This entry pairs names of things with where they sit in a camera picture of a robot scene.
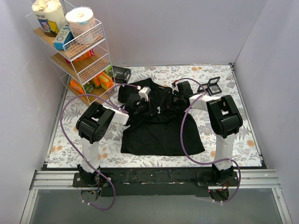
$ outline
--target floral mat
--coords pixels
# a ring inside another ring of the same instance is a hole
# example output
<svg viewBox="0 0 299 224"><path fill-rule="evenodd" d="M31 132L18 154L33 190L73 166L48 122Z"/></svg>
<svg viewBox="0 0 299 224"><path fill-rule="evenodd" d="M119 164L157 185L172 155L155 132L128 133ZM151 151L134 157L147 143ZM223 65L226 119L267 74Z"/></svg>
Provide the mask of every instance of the floral mat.
<svg viewBox="0 0 299 224"><path fill-rule="evenodd" d="M154 82L171 86L171 83L182 77L190 77L200 83L207 83L210 78L220 76L218 85L222 89L222 95L231 95L243 118L243 126L240 128L235 140L233 158L240 166L261 166L257 148L252 136L252 132L246 117L241 98L236 87L235 79L231 68L228 65L204 65L204 66L153 66L153 67L130 67L132 76L130 83L151 77ZM197 84L190 81L193 91L197 90ZM74 94L67 92L64 104L69 101ZM112 97L113 102L121 105L117 101L117 94ZM81 114L87 109L80 99L73 100L64 112L63 124L70 139L75 145L82 149L78 131L75 128L76 122ZM215 157L216 136L212 131L208 113L196 109L191 109L190 114L194 117L201 141L205 151L193 155L192 158L200 162L213 161ZM134 167L195 167L185 156L137 156L133 154L121 153L122 132L127 128L124 126L111 124L105 136L99 143L99 160L102 168L134 168ZM60 124L57 127L53 141L48 168L76 168L81 163L80 155L72 148L61 131Z"/></svg>

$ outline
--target black phone holder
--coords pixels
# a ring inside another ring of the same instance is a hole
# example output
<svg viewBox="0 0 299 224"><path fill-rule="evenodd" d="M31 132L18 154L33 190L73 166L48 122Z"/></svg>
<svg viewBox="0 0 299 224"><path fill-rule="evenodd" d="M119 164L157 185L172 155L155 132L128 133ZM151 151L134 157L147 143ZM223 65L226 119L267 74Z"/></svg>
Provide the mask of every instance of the black phone holder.
<svg viewBox="0 0 299 224"><path fill-rule="evenodd" d="M222 93L222 90L220 89L219 85L217 84L220 77L215 77L209 79L208 83L203 84L202 86L205 88L209 96L215 95L218 93ZM201 86L198 87L197 92L203 93L205 91Z"/></svg>

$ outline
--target cable connector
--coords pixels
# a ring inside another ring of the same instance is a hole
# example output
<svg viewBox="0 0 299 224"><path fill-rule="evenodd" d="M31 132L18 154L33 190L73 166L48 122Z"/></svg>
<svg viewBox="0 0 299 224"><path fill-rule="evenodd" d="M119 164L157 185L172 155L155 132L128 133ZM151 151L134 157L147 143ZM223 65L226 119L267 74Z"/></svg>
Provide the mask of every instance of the cable connector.
<svg viewBox="0 0 299 224"><path fill-rule="evenodd" d="M173 86L173 87L176 87L177 85L176 85L176 82L177 82L177 80L175 80L173 83L171 83L171 85Z"/></svg>

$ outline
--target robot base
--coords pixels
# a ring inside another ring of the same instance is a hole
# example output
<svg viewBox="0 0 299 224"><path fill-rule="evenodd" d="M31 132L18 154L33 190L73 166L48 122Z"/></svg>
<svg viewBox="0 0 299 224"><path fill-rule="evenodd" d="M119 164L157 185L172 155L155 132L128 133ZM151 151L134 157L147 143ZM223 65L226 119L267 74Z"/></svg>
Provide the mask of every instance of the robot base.
<svg viewBox="0 0 299 224"><path fill-rule="evenodd" d="M196 172L196 180L199 187L213 186L217 185L217 183L226 183L227 181L229 181L230 186L238 184L238 176L233 166L219 171L214 164L211 168L205 168Z"/></svg>
<svg viewBox="0 0 299 224"><path fill-rule="evenodd" d="M107 177L110 177L111 180L113 180L113 174L112 173L108 173L108 174L105 174ZM104 179L102 178L101 176L99 177L100 178L100 186L102 187L105 187L105 186L110 186L110 184ZM98 187L98 181L95 182L94 180L93 181L88 181L87 179L84 179L84 177L82 176L81 173L75 173L74 175L74 179L73 179L73 187L74 188L97 188Z"/></svg>

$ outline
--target orange package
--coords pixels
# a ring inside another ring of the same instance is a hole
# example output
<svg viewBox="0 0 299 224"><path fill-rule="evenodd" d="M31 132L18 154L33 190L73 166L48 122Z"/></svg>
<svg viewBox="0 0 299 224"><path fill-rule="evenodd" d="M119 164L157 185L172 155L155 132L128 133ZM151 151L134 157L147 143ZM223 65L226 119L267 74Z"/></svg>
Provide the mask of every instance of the orange package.
<svg viewBox="0 0 299 224"><path fill-rule="evenodd" d="M92 82L92 84L94 85L94 87L97 89L99 89L101 87L101 82L99 80L99 76L100 76L100 74L90 80Z"/></svg>
<svg viewBox="0 0 299 224"><path fill-rule="evenodd" d="M91 50L89 50L88 52L86 52L86 53L84 53L83 55L81 55L80 57L78 57L78 58L76 58L75 60L73 60L73 62L76 62L76 61L79 61L79 60L82 60L82 59L85 59L85 58L88 58L88 57L92 57L92 56L94 56L94 51L91 49Z"/></svg>
<svg viewBox="0 0 299 224"><path fill-rule="evenodd" d="M99 80L101 82L102 88L108 90L113 86L112 78L107 75L105 72L101 72L99 75Z"/></svg>
<svg viewBox="0 0 299 224"><path fill-rule="evenodd" d="M72 79L71 80L71 87L77 91L79 91L80 93L82 94L85 94L84 93L84 90L87 94L91 93L91 91L93 91L93 84L91 84L90 82L87 82L85 85L83 85L83 88L82 88L82 85L80 83L78 83L75 79Z"/></svg>

